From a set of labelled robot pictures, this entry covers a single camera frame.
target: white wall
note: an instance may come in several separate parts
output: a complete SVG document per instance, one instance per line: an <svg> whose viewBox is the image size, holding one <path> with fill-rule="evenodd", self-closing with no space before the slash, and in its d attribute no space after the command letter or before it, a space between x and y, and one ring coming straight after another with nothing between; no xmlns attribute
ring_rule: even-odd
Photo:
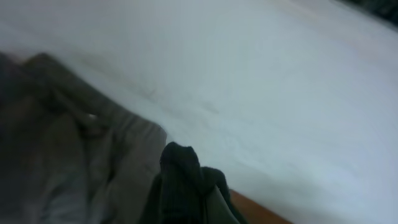
<svg viewBox="0 0 398 224"><path fill-rule="evenodd" d="M398 35L326 1L3 0L46 51L295 223L397 223Z"/></svg>

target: brown wooden surface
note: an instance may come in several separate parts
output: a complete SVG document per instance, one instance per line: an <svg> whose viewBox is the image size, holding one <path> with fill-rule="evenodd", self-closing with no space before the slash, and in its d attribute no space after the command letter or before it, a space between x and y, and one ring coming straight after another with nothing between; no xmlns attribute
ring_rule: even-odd
<svg viewBox="0 0 398 224"><path fill-rule="evenodd" d="M231 201L249 224L291 224L291 222L233 190L231 190Z"/></svg>

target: wooden floor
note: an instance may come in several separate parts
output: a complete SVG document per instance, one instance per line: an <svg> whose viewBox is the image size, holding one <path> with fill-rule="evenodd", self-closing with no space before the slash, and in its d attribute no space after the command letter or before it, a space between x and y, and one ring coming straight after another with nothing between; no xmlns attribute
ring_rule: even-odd
<svg viewBox="0 0 398 224"><path fill-rule="evenodd" d="M249 224L291 224L245 196L231 191L231 200Z"/></svg>

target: black garment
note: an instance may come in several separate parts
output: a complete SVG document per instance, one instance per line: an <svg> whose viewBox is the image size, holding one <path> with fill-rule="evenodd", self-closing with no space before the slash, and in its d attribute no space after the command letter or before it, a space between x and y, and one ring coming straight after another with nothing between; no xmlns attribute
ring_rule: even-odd
<svg viewBox="0 0 398 224"><path fill-rule="evenodd" d="M246 223L230 202L224 174L217 169L200 167L192 147L171 142L162 153L160 168L139 223L209 223L206 198L215 187L227 204L226 209L240 224Z"/></svg>

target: white surface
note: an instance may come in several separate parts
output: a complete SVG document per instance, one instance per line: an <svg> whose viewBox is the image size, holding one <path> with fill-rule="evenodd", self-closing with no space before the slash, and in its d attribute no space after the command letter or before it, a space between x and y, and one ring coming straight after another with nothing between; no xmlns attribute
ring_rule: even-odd
<svg viewBox="0 0 398 224"><path fill-rule="evenodd" d="M397 223L398 35L360 13L321 0L3 0L0 48L55 55L295 223Z"/></svg>

